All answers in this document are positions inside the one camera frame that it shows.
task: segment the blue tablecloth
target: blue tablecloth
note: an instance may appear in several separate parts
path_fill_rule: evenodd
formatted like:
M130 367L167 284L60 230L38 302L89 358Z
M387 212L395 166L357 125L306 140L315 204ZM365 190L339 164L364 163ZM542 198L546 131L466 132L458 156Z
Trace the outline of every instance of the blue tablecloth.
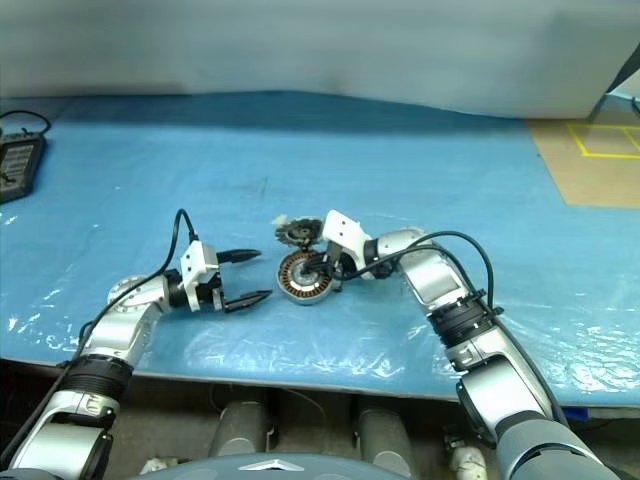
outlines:
M16 107L54 127L33 194L0 206L3 358L69 358L109 288L164 259L179 207L216 248L264 252L223 266L229 297L277 288L287 248L274 217L336 208L373 236L475 236L506 323L560 401L640 404L640 211L565 205L519 120L294 93L3 104ZM445 244L483 283L473 251ZM173 313L139 367L425 397L452 397L456 378L400 278L354 281L313 307L276 290L230 315Z

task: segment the copper coil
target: copper coil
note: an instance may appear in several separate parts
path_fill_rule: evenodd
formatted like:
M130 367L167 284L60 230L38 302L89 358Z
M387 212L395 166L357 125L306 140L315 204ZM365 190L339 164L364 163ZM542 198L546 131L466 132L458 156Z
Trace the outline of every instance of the copper coil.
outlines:
M314 281L314 288L309 290L301 290L296 285L292 284L292 269L300 264L301 261L315 255L314 251L297 251L284 258L280 264L278 271L278 280L280 285L291 295L298 298L312 298L324 293L331 284L331 278L326 274L316 273L317 279Z

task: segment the black device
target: black device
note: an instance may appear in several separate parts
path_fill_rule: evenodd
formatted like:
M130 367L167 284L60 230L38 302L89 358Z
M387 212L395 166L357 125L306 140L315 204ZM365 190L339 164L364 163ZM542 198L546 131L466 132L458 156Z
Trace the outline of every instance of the black device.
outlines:
M40 132L12 133L0 138L0 203L31 192L45 145Z

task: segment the gear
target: gear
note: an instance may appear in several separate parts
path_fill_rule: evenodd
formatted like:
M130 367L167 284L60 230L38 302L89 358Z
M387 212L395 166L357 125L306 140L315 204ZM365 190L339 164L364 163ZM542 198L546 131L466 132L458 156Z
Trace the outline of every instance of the gear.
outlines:
M322 220L319 218L296 218L280 225L276 229L278 241L291 247L307 250L318 243L322 233Z
M332 281L327 274L304 271L306 261L316 254L313 250L298 250L284 257L280 263L278 286L296 303L313 304L331 291Z

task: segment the black cable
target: black cable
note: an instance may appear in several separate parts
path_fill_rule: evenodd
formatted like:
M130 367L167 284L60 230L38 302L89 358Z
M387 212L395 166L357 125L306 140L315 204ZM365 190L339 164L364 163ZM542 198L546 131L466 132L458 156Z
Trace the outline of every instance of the black cable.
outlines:
M463 240L466 240L468 243L473 245L473 247L477 250L477 252L482 257L482 261L484 262L485 269L487 270L487 305L489 305L489 308L493 309L493 292L494 292L493 265L491 265L491 260L489 259L489 255L487 255L487 252L485 251L485 249L482 248L482 245L480 245L480 243L478 243L478 241L475 238L471 237L470 235L467 235L466 233L457 232L455 230L442 230L440 232L433 232L427 235L423 235L422 237L420 237L418 240L416 240L409 246L413 247L415 245L418 245L422 242L431 240L432 238L436 238L436 237L462 238Z
M386 257L384 257L384 258L382 258L380 260L377 260L377 261L375 261L373 263L370 263L369 265L367 265L366 267L361 268L357 272L348 273L346 275L336 275L336 276L334 276L334 278L336 278L337 280L342 280L342 281L353 280L354 278L361 277L365 273L367 273L370 270L373 270L373 269L379 267L382 264L385 264L385 263L388 263L388 262L392 262L393 260L396 260L396 259L399 260L401 257L403 257L403 256L405 256L405 255L407 255L409 253L420 252L422 250L432 250L432 251L435 251L435 252L440 252L443 255L445 255L456 266L456 268L460 272L460 275L462 276L462 279L465 281L465 283L467 284L467 286L471 290L471 293L477 293L477 290L476 290L475 286L473 285L473 283L471 282L471 279L469 278L469 274L467 273L467 271L462 266L462 263L460 263L460 260L458 260L456 258L456 256L453 253L451 253L449 250L447 250L445 248L442 248L442 247L440 247L438 245L416 245L415 247L407 247L407 248L404 248L402 250L398 250L397 252L394 252L394 253L392 253L390 255L387 255Z
M631 110L640 118L640 107L638 106L638 99L631 97Z
M370 270L382 265L383 263L388 262L388 261L392 261L392 260L395 260L395 259L399 260L401 257L403 257L404 255L407 255L408 253L418 252L420 250L434 250L436 252L440 252L440 253L446 255L447 258L449 258L453 262L453 264L456 266L456 268L460 272L460 275L462 276L462 279L467 283L469 289L471 290L471 293L472 294L476 293L477 292L476 288L474 287L473 283L471 282L471 279L469 278L469 275L467 274L466 270L464 269L464 267L462 266L460 261L455 257L455 255L453 255L448 250L446 250L446 249L444 249L442 247L436 246L436 245L416 245L417 243L424 242L424 241L428 240L429 238L433 238L433 236L445 236L445 235L448 235L448 236L452 236L452 235L453 236L459 236L460 238L464 238L465 240L469 240L470 239L472 241L470 243L476 247L476 249L478 250L478 252L482 256L483 260L485 260L485 266L487 267L487 277L490 279L490 285L491 285L491 287L493 289L493 281L494 281L494 279L493 279L493 268L491 266L491 261L489 260L489 257L486 254L485 250L473 238L469 237L468 235L466 235L464 233L454 232L454 231L434 232L432 234L424 235L423 237L421 237L418 240L416 240L415 242L413 242L413 244L411 244L411 245L415 245L415 246L409 246L409 247L407 247L407 248L405 248L403 250L399 250L399 251L397 251L395 253L392 253L391 255L388 255L387 257L385 257L385 258L383 258L381 260L378 260L376 262L373 262L373 263L367 265L364 268L361 268L357 272L345 275L342 279L343 280L351 280L353 278L360 277L364 273L366 273L366 272L368 272L368 271L370 271ZM569 422L567 421L567 417L565 416L564 412L562 411L562 407L560 407L560 403L558 402L556 396L554 395L553 391L551 390L551 387L547 383L546 379L542 376L542 373L540 372L540 370L538 369L536 364L533 362L533 359L525 351L524 347L520 344L518 339L511 333L511 331L505 326L505 324L502 323L502 320L500 320L498 315L495 315L493 317L493 321L499 328L502 329L502 331L505 333L507 338L513 344L514 348L518 351L518 353L520 353L520 355L522 356L524 361L527 362L527 364L529 365L529 368L531 369L532 373L534 374L534 376L538 380L538 383L540 383L540 385L542 386L542 389L544 390L545 394L549 398L549 402L551 403L551 408L552 408L552 410L553 410L558 422L560 422L565 427L570 428L569 427Z
M44 115L38 112L32 112L30 110L9 110L8 112L4 112L3 114L0 114L0 119L8 117L9 115L16 115L19 113L22 113L25 115L31 115L33 117L38 117L40 120L42 120L45 123L45 127L42 130L40 130L40 132L38 132L40 133L40 135L44 135L49 131L49 129L51 129L51 122L47 117L45 117Z
M224 408L222 408L220 405L216 403L216 400L214 397L215 388L216 388L215 383L212 383L211 387L209 387L209 405L211 405L217 413L222 413L224 411Z
M80 336L78 337L78 348L76 349L75 353L73 354L73 357L71 358L71 361L66 361L66 362L64 362L62 364L63 370L60 373L60 375L58 375L58 377L56 378L56 380L53 383L53 385L51 386L51 388L47 391L47 393L45 394L44 398L40 401L38 406L31 413L31 415L29 416L27 421L22 425L20 430L18 430L18 432L15 434L15 436L11 439L11 441L9 442L7 447L2 451L2 455L0 455L0 468L2 470L5 470L5 469L7 469L9 467L9 462L13 458L13 455L17 451L18 447L20 447L22 442L25 440L25 438L27 437L27 435L29 434L29 432L33 428L33 425L38 420L40 415L42 415L42 412L45 409L45 407L47 406L47 404L49 403L49 401L51 400L51 397L58 390L58 387L60 386L62 381L65 379L67 374L69 373L69 370L71 369L71 366L73 365L73 362L75 360L77 360L78 357L80 357L80 355L82 354L82 351L84 350L84 347L87 345L87 342L89 341L89 338L91 337L91 332L96 327L98 322L100 322L102 317L104 317L104 315L109 310L111 310L111 308L113 308L116 304L118 304L120 302L120 300L122 300L124 297L126 297L129 293L134 291L136 288L141 287L145 283L151 281L155 277L157 277L159 275L162 275L164 273L164 271L167 269L167 267L171 263L171 260L173 259L173 255L175 254L175 251L176 251L176 245L178 244L178 233L180 232L180 219L182 217L184 218L185 223L187 224L187 228L189 230L189 242L192 242L192 241L198 239L198 235L196 234L195 230L193 229L193 224L191 223L191 219L189 218L189 215L187 214L187 212L183 208L179 209L177 211L175 219L173 221L173 232L171 234L171 244L169 246L169 252L167 253L167 258L165 259L163 264L155 272L153 272L152 274L147 275L146 277L144 277L141 280L137 281L136 283L131 285L129 288L124 290L116 298L114 298L109 303L107 303L107 305L105 305L104 308L102 310L100 310L100 313L98 313L98 315L96 315L96 317L91 322L86 323L86 324L84 324L82 326L82 328L80 329Z

